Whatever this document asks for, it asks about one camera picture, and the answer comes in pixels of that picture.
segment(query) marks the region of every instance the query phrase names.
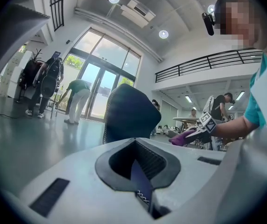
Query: teal shirt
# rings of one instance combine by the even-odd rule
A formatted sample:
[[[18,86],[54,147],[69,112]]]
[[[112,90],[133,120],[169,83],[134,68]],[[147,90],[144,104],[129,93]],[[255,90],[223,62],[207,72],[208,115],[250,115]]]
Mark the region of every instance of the teal shirt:
[[[267,68],[267,56],[263,54],[261,59],[260,76],[263,74],[266,68]],[[255,83],[256,74],[257,73],[255,73],[251,78],[250,89]],[[260,127],[263,127],[266,124],[261,109],[259,108],[252,93],[250,94],[249,104],[247,105],[246,108],[245,117],[251,123],[256,124]]]
[[[76,79],[74,81],[71,81],[68,88],[68,90],[72,90],[75,93],[78,93],[79,91],[83,90],[83,89],[90,89],[89,85],[87,82],[85,82],[84,80],[81,79]]]

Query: white pants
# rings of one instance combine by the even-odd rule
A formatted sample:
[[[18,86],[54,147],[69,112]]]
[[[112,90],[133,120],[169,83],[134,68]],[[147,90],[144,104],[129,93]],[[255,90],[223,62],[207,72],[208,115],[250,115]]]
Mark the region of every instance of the white pants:
[[[90,96],[90,90],[88,89],[82,89],[74,94],[69,110],[70,123],[74,123],[74,121],[79,122],[79,118],[81,117],[83,107],[85,106],[89,96]]]

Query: glossy gray floor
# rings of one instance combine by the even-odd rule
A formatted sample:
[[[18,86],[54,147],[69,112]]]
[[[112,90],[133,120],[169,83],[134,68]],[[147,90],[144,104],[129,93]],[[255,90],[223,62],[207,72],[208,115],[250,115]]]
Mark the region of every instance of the glossy gray floor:
[[[66,115],[58,113],[50,119],[50,112],[38,119],[37,113],[27,117],[26,104],[0,97],[0,187],[18,195],[36,176],[64,157],[102,144],[104,124],[81,119],[79,126],[63,122]],[[168,143],[165,135],[151,139]]]

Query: railing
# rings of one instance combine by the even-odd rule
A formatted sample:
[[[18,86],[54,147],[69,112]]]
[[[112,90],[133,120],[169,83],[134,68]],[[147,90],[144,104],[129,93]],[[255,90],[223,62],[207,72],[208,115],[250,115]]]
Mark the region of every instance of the railing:
[[[60,27],[64,26],[63,4],[64,0],[50,0],[51,16],[53,19],[53,25],[55,31],[57,31]]]
[[[223,66],[257,63],[261,61],[261,57],[262,51],[253,48],[215,53],[159,71],[155,74],[155,82]]]

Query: ceiling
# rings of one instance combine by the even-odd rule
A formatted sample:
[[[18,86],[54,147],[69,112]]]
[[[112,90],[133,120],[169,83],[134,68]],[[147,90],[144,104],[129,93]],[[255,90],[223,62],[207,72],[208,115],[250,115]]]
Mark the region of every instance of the ceiling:
[[[130,0],[120,0],[120,5],[127,5]],[[205,29],[201,14],[217,0],[138,0],[148,7],[155,18],[144,28],[121,15],[120,7],[115,7],[107,17],[128,29],[140,38],[152,50],[160,55],[169,49],[170,44],[194,29]],[[108,0],[77,0],[77,7],[106,17],[112,7]],[[169,37],[161,39],[160,30],[167,30]]]
[[[196,84],[187,85],[176,89],[163,90],[160,91],[175,102],[185,110],[191,110],[193,106],[197,110],[202,111],[208,100],[209,96],[213,95],[215,98],[218,95],[224,95],[227,92],[232,93],[233,99],[236,100],[241,91],[245,91],[244,95],[240,100],[236,101],[231,112],[244,112],[246,110],[249,95],[250,95],[250,79],[240,79],[240,80],[227,80],[222,82],[206,83],[206,84]],[[193,103],[189,103],[185,96],[188,95]],[[226,109],[232,104],[225,104]]]

